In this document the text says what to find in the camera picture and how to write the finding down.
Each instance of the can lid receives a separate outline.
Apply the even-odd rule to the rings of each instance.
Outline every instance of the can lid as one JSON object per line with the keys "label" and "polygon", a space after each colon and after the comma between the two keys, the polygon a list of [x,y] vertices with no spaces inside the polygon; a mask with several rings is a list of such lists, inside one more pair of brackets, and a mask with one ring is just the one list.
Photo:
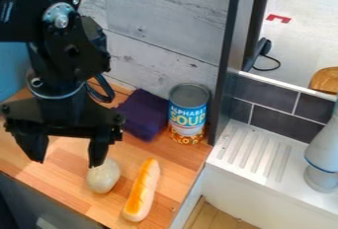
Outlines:
{"label": "can lid", "polygon": [[209,91],[197,84],[180,84],[170,91],[170,101],[185,108],[204,105],[209,100]]}

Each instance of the red sign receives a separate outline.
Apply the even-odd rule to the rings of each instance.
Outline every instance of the red sign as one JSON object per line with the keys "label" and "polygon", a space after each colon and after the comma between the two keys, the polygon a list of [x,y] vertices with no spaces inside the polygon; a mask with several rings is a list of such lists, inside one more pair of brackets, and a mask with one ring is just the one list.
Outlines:
{"label": "red sign", "polygon": [[275,19],[281,20],[281,22],[284,23],[284,24],[287,24],[291,20],[291,18],[282,17],[282,16],[275,15],[275,14],[270,14],[267,18],[267,20],[269,20],[269,21],[273,21]]}

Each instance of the white bottle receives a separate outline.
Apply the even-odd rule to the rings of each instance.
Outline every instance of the white bottle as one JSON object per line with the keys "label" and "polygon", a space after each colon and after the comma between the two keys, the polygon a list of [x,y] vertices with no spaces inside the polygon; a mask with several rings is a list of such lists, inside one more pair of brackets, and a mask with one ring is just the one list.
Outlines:
{"label": "white bottle", "polygon": [[332,118],[308,145],[304,154],[310,164],[304,179],[316,191],[338,188],[338,101]]}

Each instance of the wooden countertop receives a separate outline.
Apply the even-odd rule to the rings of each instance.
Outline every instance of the wooden countertop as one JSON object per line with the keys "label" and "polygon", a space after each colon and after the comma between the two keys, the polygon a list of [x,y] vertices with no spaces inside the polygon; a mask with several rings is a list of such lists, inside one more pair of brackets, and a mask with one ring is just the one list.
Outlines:
{"label": "wooden countertop", "polygon": [[[114,87],[117,96],[107,107],[117,106],[130,93]],[[25,89],[9,101],[30,96]],[[150,143],[125,132],[124,141],[112,145],[108,154],[119,163],[122,176],[109,193],[96,194],[85,183],[88,140],[51,137],[44,163],[39,164],[27,158],[11,133],[4,131],[4,120],[0,121],[2,172],[111,228],[167,228],[211,151],[205,142],[194,146],[177,144],[167,130]],[[149,157],[158,160],[161,177],[149,215],[140,223],[131,223],[121,217],[121,211],[139,166]]]}

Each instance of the tile backsplash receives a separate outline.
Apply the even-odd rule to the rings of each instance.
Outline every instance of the tile backsplash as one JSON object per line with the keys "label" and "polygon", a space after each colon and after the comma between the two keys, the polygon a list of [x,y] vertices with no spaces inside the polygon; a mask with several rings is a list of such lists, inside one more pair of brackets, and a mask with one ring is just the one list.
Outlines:
{"label": "tile backsplash", "polygon": [[306,91],[240,76],[231,118],[309,143],[331,118],[335,103]]}

